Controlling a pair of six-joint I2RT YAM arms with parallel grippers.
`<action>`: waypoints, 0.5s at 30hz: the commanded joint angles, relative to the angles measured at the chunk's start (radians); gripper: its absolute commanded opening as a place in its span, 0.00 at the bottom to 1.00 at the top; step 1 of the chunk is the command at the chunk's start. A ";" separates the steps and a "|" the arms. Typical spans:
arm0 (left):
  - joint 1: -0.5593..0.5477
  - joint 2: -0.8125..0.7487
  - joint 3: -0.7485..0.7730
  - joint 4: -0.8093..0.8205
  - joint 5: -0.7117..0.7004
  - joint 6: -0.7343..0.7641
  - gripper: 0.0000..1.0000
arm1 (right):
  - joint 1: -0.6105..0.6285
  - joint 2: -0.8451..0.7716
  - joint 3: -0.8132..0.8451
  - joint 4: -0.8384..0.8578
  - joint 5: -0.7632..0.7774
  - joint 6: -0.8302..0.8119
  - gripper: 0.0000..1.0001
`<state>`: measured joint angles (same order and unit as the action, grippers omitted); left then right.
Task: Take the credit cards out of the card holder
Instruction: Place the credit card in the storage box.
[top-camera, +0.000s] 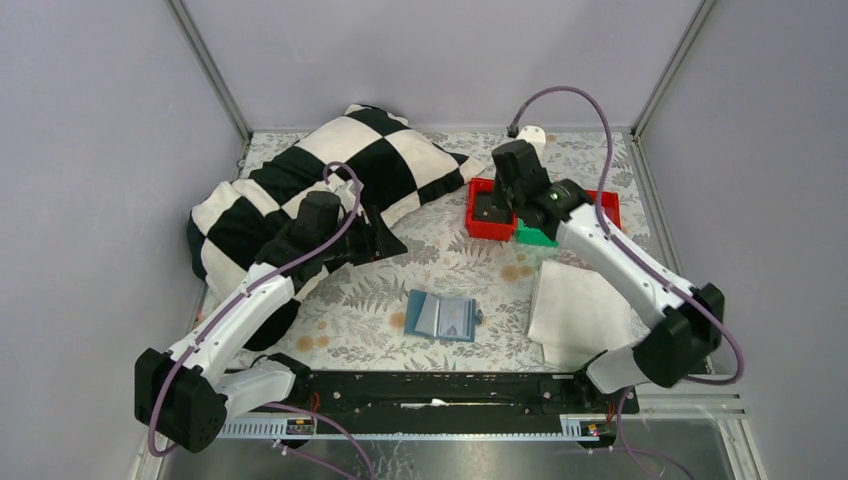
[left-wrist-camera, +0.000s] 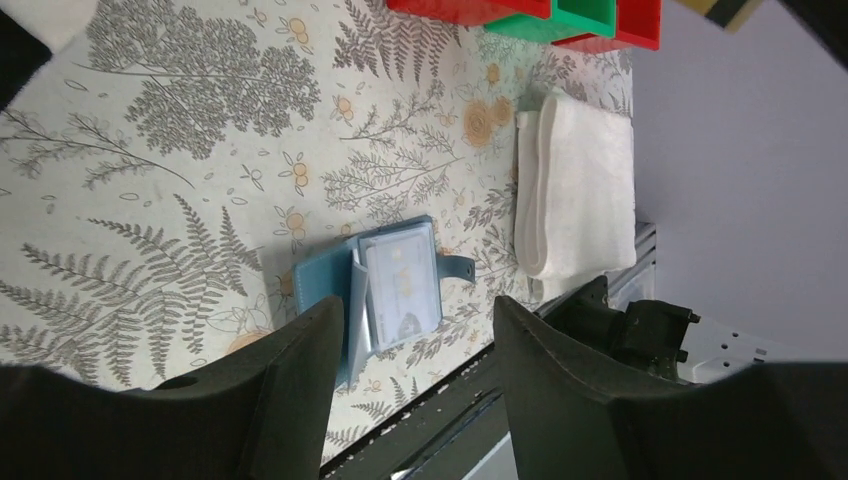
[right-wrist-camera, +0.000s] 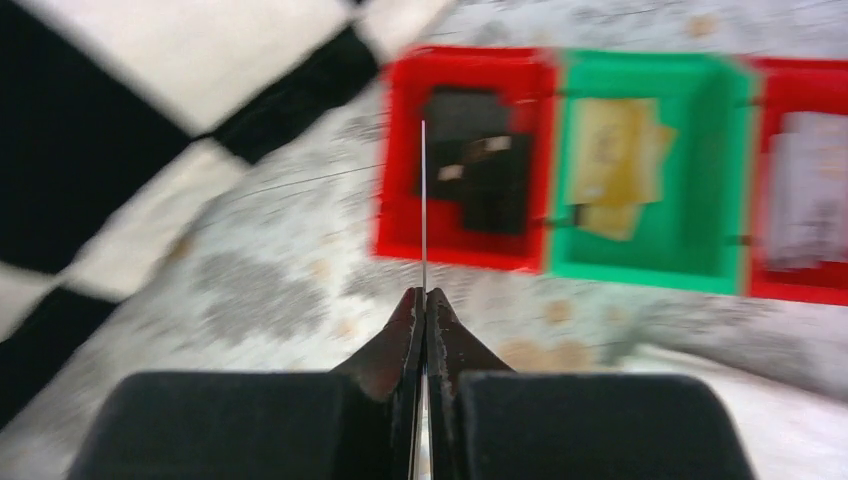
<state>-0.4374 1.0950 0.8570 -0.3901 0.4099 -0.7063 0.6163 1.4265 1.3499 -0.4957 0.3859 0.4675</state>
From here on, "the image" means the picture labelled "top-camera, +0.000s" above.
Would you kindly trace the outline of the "blue card holder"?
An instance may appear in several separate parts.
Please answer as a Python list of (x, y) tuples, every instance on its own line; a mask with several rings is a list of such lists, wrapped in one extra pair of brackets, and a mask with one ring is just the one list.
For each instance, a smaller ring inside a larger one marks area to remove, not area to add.
[(411, 290), (405, 313), (404, 333), (428, 339), (474, 342), (483, 314), (478, 302)]

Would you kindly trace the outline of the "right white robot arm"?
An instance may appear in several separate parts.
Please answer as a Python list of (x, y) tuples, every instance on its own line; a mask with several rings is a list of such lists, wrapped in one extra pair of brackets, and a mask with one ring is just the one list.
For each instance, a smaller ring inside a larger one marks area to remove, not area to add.
[(572, 250), (630, 304), (649, 328), (642, 340), (595, 355), (573, 386), (575, 402), (597, 412), (616, 393), (643, 383), (670, 388), (722, 342), (724, 295), (697, 288), (638, 248), (597, 210), (595, 198), (571, 180), (550, 180), (525, 140), (497, 147), (495, 198), (525, 224)]

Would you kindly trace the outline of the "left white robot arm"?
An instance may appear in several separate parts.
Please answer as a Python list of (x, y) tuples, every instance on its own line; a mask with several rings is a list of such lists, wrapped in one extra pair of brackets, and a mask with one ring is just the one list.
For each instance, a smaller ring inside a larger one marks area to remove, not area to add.
[(330, 192), (311, 192), (296, 218), (257, 254), (236, 289), (195, 328), (164, 352), (144, 351), (134, 366), (134, 416), (148, 438), (163, 435), (192, 453), (205, 449), (224, 424), (276, 401), (296, 411), (310, 385), (281, 360), (262, 360), (228, 373), (229, 362), (260, 327), (319, 275), (347, 264), (371, 263), (407, 252), (377, 207), (347, 213)]

